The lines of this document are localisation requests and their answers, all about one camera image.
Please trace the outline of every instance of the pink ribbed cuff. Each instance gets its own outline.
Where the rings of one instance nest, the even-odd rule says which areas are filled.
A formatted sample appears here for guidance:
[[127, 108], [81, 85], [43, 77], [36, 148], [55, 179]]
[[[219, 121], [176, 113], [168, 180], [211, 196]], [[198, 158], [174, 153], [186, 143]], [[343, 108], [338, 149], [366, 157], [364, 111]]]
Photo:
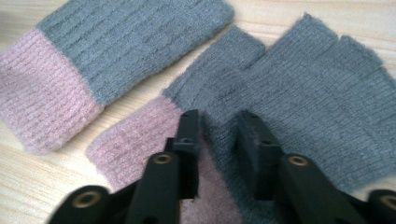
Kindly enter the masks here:
[[[100, 134], [87, 149], [115, 189], [140, 178], [146, 161], [163, 150], [166, 138], [174, 137], [182, 111], [160, 96], [129, 118]], [[199, 197], [183, 201], [181, 223], [241, 223], [241, 217], [216, 165], [204, 147], [199, 162]]]
[[39, 30], [0, 54], [0, 116], [27, 151], [41, 155], [61, 147], [103, 108]]

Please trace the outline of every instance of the wooden table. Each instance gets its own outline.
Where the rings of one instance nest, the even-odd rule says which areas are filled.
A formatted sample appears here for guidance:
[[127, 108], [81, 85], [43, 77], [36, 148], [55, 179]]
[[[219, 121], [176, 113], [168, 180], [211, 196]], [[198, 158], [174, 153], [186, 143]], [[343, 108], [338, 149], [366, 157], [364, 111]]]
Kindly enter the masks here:
[[[66, 0], [0, 0], [0, 50], [10, 46]], [[393, 1], [264, 1], [227, 0], [235, 8], [234, 23], [273, 44], [304, 12], [321, 18], [339, 35], [352, 35], [382, 58], [396, 77], [396, 3]], [[70, 191], [83, 185], [108, 186], [84, 155], [92, 139], [155, 97], [214, 40], [207, 41], [173, 66], [148, 78], [114, 104], [60, 150], [31, 156], [0, 120], [0, 223], [45, 223]], [[354, 195], [365, 198], [368, 189], [396, 189], [388, 178]]]

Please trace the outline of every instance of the knitted glove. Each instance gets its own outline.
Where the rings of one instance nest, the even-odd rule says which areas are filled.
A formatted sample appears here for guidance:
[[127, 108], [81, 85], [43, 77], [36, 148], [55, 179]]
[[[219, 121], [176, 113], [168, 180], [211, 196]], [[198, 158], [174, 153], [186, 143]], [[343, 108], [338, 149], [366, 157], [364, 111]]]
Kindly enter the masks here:
[[0, 54], [0, 116], [48, 153], [232, 16], [221, 0], [71, 0]]
[[[238, 75], [239, 104], [264, 120], [286, 153], [313, 159], [337, 188], [350, 192], [396, 173], [396, 82], [351, 37], [338, 39], [305, 15]], [[219, 119], [216, 107], [206, 108], [205, 131], [215, 164], [243, 220], [267, 223], [270, 204], [252, 200], [237, 173], [236, 121]]]
[[[213, 77], [192, 66], [164, 97], [101, 134], [88, 157], [121, 188], [140, 175], [142, 154], [162, 150], [165, 137], [155, 136], [173, 136], [181, 111], [204, 110], [209, 151], [204, 150], [200, 163], [200, 198], [183, 203], [187, 223], [274, 220], [270, 203], [250, 198], [231, 153], [233, 118], [242, 108], [260, 115], [286, 152], [314, 159], [340, 189], [394, 172], [395, 81], [370, 50], [350, 37], [338, 40], [305, 15], [264, 57], [255, 59], [235, 67], [239, 71], [215, 66]], [[190, 82], [189, 74], [201, 72], [200, 81]], [[168, 108], [153, 109], [164, 108], [158, 102], [166, 100]]]
[[[161, 96], [100, 134], [88, 147], [88, 158], [115, 189], [125, 187], [141, 176], [145, 161], [151, 154], [163, 150], [166, 138], [175, 135], [179, 117], [184, 111], [202, 109], [207, 104], [223, 103], [227, 105], [225, 107], [234, 107], [237, 102], [228, 99], [233, 95], [226, 89], [237, 83], [234, 83], [235, 77], [224, 75], [250, 66], [263, 54], [264, 46], [258, 40], [232, 27]], [[221, 102], [212, 98], [217, 91], [224, 96]], [[194, 200], [194, 203], [183, 203], [182, 222], [240, 222], [237, 208], [225, 190], [225, 183], [207, 148], [201, 152], [199, 169], [200, 199]]]

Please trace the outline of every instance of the screw hole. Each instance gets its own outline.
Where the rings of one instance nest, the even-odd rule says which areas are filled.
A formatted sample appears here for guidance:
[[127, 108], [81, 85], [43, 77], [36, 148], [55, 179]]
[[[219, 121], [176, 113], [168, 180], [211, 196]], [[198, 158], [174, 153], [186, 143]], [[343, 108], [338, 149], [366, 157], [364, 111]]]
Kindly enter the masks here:
[[88, 191], [79, 194], [72, 202], [76, 208], [90, 207], [100, 201], [102, 195], [97, 191]]
[[171, 156], [168, 155], [159, 155], [154, 158], [154, 162], [157, 164], [166, 164], [172, 160]]
[[308, 160], [300, 156], [292, 156], [288, 158], [289, 162], [298, 165], [298, 166], [306, 166], [308, 164]]

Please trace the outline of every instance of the wood grain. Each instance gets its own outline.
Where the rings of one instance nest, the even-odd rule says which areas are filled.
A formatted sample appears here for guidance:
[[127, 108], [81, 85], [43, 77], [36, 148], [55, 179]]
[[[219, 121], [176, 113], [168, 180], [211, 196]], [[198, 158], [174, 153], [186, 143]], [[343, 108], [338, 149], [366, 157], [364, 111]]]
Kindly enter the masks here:
[[[31, 29], [65, 0], [0, 0], [0, 50]], [[376, 51], [396, 77], [396, 3], [394, 1], [263, 1], [228, 0], [234, 23], [273, 44], [305, 12], [321, 18], [339, 35], [352, 35]], [[12, 131], [0, 120], [0, 223], [45, 223], [70, 191], [84, 185], [109, 187], [85, 158], [92, 139], [126, 118], [156, 96], [212, 43], [190, 52], [179, 62], [147, 78], [60, 150], [36, 157], [23, 152]], [[354, 193], [365, 198], [369, 189], [396, 189], [396, 178], [383, 179]]]

